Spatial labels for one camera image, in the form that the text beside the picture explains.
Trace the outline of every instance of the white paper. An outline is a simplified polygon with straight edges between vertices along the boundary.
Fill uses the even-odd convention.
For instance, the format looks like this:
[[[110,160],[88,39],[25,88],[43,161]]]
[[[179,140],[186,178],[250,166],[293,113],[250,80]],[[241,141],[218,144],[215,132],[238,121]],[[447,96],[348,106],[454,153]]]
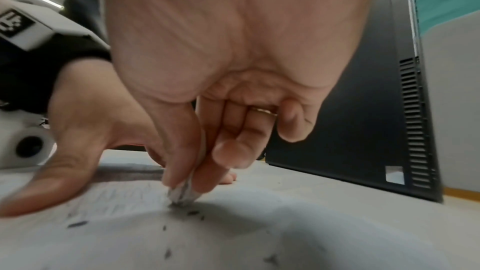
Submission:
[[[230,185],[172,208],[160,182],[129,181],[94,184],[61,206],[0,220],[0,269],[450,268],[409,234],[274,192]]]

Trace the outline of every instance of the hand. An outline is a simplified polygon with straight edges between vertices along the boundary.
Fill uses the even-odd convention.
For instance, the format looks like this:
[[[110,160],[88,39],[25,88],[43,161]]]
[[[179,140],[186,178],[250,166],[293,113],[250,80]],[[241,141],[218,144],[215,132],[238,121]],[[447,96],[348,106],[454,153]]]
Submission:
[[[81,59],[66,65],[55,83],[48,120],[57,150],[29,184],[2,202],[2,216],[38,211],[74,197],[109,148],[145,145],[157,163],[164,163],[152,120],[107,61]]]
[[[246,168],[275,120],[290,142],[307,137],[357,48],[371,0],[105,0],[115,68],[165,141],[164,184],[191,172],[211,191]],[[197,99],[198,118],[189,102]],[[277,113],[261,112],[255,108]]]

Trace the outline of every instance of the air vent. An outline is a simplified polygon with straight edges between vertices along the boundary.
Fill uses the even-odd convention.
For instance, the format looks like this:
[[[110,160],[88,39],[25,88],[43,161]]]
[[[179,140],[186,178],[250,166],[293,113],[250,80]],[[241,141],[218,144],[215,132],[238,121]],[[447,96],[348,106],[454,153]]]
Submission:
[[[432,166],[429,129],[426,125],[427,116],[417,63],[418,60],[415,58],[407,58],[399,62],[410,178],[413,187],[432,189],[436,174]]]

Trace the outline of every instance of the gold ring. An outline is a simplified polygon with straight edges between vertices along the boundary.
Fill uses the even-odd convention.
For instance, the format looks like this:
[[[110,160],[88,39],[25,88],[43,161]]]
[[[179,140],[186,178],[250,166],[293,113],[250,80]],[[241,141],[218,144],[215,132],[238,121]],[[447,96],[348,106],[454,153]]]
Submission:
[[[262,108],[259,108],[259,107],[254,107],[254,106],[252,106],[252,107],[250,107],[250,109],[255,110],[255,111],[258,111],[258,112],[262,112],[262,113],[267,113],[267,114],[272,115],[272,116],[277,116],[276,113],[273,113],[273,112],[271,112],[271,111],[269,111],[269,110],[265,110],[265,109],[262,109]]]

